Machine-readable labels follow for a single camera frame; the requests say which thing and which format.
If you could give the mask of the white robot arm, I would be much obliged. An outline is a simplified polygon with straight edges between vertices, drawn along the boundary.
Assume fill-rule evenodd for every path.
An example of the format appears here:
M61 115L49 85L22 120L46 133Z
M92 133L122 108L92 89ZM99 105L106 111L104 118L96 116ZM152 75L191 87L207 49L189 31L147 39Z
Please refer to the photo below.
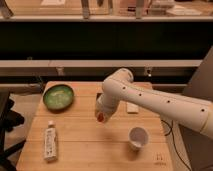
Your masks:
M133 103L213 139L213 102L142 88L133 84L133 74L121 68L102 83L96 100L95 117L106 123L121 101Z

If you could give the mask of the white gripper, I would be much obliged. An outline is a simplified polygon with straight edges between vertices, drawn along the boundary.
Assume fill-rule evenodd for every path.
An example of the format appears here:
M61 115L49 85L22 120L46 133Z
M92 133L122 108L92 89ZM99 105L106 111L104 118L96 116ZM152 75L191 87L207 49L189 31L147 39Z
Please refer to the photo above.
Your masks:
M109 120L117 110L117 100L108 95L101 94L96 99L95 105L95 117L102 113L104 120Z

